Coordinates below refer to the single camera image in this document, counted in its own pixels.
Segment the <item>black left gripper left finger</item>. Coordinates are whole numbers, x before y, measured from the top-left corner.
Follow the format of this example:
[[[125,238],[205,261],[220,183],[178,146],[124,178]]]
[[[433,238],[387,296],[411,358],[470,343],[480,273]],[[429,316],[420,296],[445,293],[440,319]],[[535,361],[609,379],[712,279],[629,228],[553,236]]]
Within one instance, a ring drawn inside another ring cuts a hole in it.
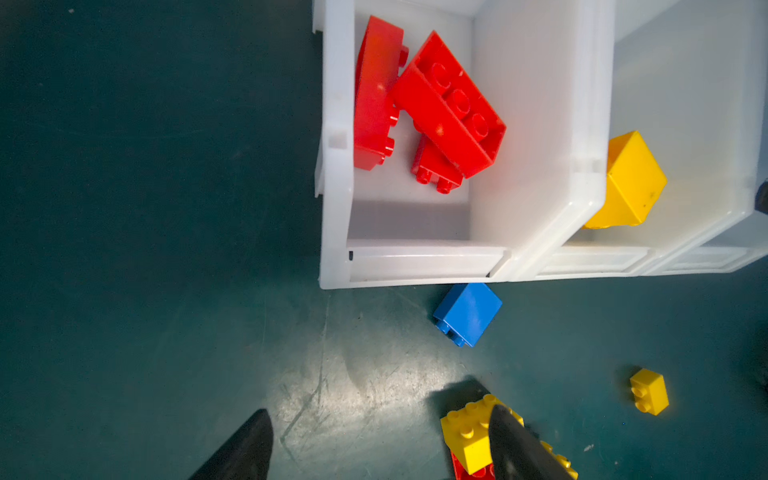
[[[266,479],[273,445],[271,418],[259,409],[189,479]]]

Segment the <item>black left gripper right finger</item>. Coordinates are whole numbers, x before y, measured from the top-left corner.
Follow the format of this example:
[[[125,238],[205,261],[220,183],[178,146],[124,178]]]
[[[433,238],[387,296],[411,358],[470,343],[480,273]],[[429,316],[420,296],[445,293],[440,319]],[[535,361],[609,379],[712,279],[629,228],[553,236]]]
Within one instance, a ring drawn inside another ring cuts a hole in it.
[[[571,479],[566,468],[512,415],[497,404],[491,410],[489,442],[495,478]]]

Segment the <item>small yellow lego brick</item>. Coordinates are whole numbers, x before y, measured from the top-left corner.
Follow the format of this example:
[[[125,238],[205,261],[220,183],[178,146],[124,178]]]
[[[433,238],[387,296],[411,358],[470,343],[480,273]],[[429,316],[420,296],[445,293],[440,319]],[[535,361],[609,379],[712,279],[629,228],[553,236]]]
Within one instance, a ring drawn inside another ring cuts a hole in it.
[[[635,407],[643,412],[658,416],[669,406],[664,377],[648,369],[641,369],[630,378],[631,392]]]

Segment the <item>blue lego brick top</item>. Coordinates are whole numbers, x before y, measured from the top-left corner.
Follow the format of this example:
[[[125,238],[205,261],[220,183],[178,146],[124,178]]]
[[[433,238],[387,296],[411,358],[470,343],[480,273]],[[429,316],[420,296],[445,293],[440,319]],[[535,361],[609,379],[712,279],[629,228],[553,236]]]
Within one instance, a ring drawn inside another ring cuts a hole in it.
[[[436,327],[458,347],[474,347],[501,309],[501,299],[485,284],[456,284],[436,308]]]

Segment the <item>yellow lego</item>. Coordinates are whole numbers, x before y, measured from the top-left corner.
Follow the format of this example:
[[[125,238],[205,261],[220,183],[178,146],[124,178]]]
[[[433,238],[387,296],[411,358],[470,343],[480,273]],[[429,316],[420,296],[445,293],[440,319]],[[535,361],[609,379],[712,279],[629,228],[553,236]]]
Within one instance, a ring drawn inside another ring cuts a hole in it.
[[[584,225],[600,230],[644,223],[668,183],[638,131],[610,140],[603,207]]]

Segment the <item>small red lego brick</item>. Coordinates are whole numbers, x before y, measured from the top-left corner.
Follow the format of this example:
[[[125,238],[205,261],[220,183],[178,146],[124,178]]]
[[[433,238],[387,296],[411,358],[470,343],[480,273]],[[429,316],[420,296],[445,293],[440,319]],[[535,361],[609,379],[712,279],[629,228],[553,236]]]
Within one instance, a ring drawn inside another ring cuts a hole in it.
[[[426,135],[421,136],[411,172],[418,183],[423,185],[434,183],[437,192],[444,195],[460,187],[464,180],[464,176],[456,166]]]

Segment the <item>long red lego brick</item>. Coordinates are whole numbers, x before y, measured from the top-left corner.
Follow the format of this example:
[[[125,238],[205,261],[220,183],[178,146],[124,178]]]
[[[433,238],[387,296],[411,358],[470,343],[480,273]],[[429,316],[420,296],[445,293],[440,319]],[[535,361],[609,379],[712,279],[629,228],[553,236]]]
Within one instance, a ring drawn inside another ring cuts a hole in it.
[[[391,96],[463,177],[495,163],[506,124],[437,31],[406,66]]]

